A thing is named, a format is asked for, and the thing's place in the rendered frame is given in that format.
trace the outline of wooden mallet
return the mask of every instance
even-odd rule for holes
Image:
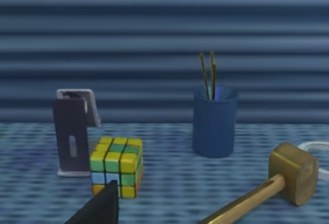
[[[315,156],[290,143],[282,143],[269,156],[267,181],[199,224],[231,224],[279,192],[295,205],[301,206],[314,195],[318,169],[319,163]]]

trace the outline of blue textured tabletop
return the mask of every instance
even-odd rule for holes
[[[206,159],[191,149],[190,124],[107,124],[89,130],[144,139],[144,176],[137,199],[120,200],[120,224],[196,223],[267,177],[268,155],[281,142],[329,140],[327,125],[239,124],[235,151]],[[0,124],[0,223],[62,224],[90,198],[90,179],[59,178],[52,124]],[[320,165],[329,157],[318,154]],[[329,182],[294,207],[279,196],[239,222],[329,223]]]

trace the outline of blue cup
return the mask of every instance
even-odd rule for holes
[[[238,98],[237,91],[226,86],[216,86],[214,100],[208,100],[204,87],[195,90],[192,147],[196,153],[208,158],[232,154]]]

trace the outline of puzzle cube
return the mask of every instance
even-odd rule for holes
[[[119,197],[135,198],[143,174],[142,140],[102,137],[91,157],[93,195],[112,180],[118,183]]]

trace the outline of dark gray panel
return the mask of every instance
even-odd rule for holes
[[[91,88],[103,122],[190,122],[200,52],[240,122],[329,123],[328,0],[0,0],[0,121]]]

